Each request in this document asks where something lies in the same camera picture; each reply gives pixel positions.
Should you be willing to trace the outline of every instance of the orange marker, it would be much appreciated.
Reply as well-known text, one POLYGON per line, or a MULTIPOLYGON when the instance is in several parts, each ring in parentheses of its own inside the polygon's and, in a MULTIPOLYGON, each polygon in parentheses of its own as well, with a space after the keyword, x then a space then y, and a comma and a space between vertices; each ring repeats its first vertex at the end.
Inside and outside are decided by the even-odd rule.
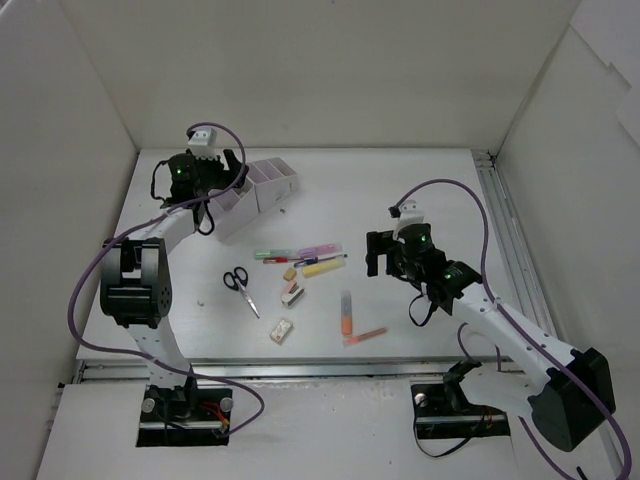
POLYGON ((387 333, 387 327, 378 328, 377 330, 363 333, 362 335, 358 335, 357 337, 347 338, 343 343, 345 347, 348 347, 349 345, 355 345, 356 343, 360 343, 363 340, 377 337, 378 335, 382 335, 383 333, 387 333))
POLYGON ((351 292, 349 290, 342 291, 340 307, 342 311, 342 336, 350 337, 353 334, 353 318, 351 316, 351 292))

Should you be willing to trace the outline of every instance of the white eraser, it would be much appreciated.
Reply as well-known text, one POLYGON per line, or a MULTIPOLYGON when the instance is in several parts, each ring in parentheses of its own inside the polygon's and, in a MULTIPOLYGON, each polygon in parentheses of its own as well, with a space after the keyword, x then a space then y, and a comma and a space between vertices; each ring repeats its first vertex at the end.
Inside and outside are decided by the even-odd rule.
POLYGON ((198 158, 216 158, 217 132, 213 127, 198 127, 187 143, 191 153, 198 158))
POLYGON ((281 345, 282 342, 284 341, 284 338, 287 336, 287 334, 289 333, 289 331, 291 331, 292 328, 293 328, 293 323, 283 318, 282 320, 280 320, 280 323, 276 325, 276 328, 273 329, 273 332, 271 332, 271 335, 270 335, 271 340, 276 342, 278 345, 281 345))

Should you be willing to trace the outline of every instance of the yellow highlighter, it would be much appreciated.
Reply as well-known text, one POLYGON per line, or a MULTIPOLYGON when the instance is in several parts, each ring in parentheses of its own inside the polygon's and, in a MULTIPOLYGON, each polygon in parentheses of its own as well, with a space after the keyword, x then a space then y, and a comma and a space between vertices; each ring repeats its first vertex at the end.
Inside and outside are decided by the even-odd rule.
POLYGON ((330 272, 331 270, 344 267, 345 264, 346 262, 344 258, 334 258, 332 260, 327 260, 326 262, 319 262, 314 265, 307 265, 306 267, 302 267, 302 275, 304 276, 304 278, 315 277, 316 275, 320 275, 322 273, 330 272))

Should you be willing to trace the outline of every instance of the robotic arm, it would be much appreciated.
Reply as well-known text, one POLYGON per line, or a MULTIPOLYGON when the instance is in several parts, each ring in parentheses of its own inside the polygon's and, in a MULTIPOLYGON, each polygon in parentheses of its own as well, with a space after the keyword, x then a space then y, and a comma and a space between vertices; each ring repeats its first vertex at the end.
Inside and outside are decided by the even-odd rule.
MULTIPOLYGON (((168 164, 172 177, 171 197, 164 200, 161 208, 206 196, 210 190, 223 189, 241 171, 236 186, 244 185, 248 167, 244 166, 243 170, 233 151, 225 150, 229 167, 225 169, 215 156, 214 139, 215 131, 211 127, 195 130, 189 141, 191 149, 161 162, 168 164)), ((172 288, 168 255, 182 240, 198 231, 207 211, 206 203, 176 208, 161 222, 133 233, 116 244, 102 264, 102 311, 129 332, 141 351, 183 372, 189 372, 191 364, 182 355, 169 323, 172 288)), ((210 392, 198 391, 193 377, 167 371, 153 361, 145 363, 150 373, 150 386, 145 394, 149 410, 146 413, 154 412, 156 401, 163 406, 170 404, 170 411, 168 407, 165 409, 165 430, 167 422, 176 425, 176 421, 193 419, 197 404, 211 397, 210 392)), ((210 433, 211 427, 203 425, 210 433)), ((188 429, 183 426, 180 430, 184 433, 188 429)))
POLYGON ((595 349, 582 353, 541 330, 513 307, 489 298, 482 276, 463 262, 448 260, 431 239, 431 225, 414 201, 399 208, 395 230, 367 234, 368 276, 378 274, 378 257, 386 255, 387 275, 411 284, 438 308, 467 322, 516 362, 528 378, 495 372, 479 363, 460 362, 444 377, 451 403, 491 405, 523 418, 531 417, 555 447, 572 451, 604 420, 602 413, 565 374, 514 329, 500 305, 518 325, 562 365, 582 380, 607 409, 615 401, 607 360, 595 349))

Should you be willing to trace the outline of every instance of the scissor blade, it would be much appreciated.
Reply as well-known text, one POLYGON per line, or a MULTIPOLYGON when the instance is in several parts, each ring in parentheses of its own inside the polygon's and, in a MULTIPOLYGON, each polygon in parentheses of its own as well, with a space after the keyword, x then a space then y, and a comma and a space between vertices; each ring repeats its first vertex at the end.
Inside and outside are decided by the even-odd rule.
POLYGON ((246 289, 242 289, 242 296, 244 297, 244 299, 247 301, 247 303, 249 304, 249 306, 251 307, 251 310, 253 310, 253 313, 256 314, 256 317, 260 318, 260 314, 258 313, 258 309, 256 308, 256 304, 253 303, 253 299, 249 296, 249 293, 247 292, 246 289))

